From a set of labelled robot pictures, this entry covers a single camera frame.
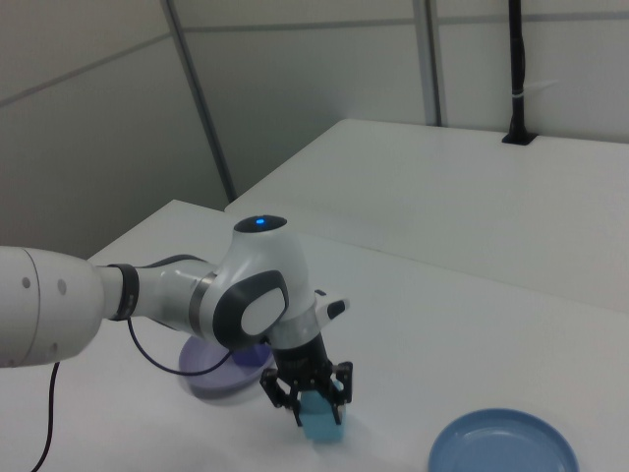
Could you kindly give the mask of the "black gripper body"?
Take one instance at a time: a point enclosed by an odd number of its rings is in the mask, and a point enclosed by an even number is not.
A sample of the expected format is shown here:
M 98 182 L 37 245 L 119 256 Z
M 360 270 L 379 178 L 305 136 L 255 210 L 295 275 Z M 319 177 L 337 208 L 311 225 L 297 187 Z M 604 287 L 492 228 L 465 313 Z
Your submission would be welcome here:
M 277 367 L 275 386 L 280 383 L 289 387 L 320 387 L 324 391 L 334 391 L 332 363 L 328 359 L 321 335 L 298 347 L 290 349 L 273 348 L 272 354 Z

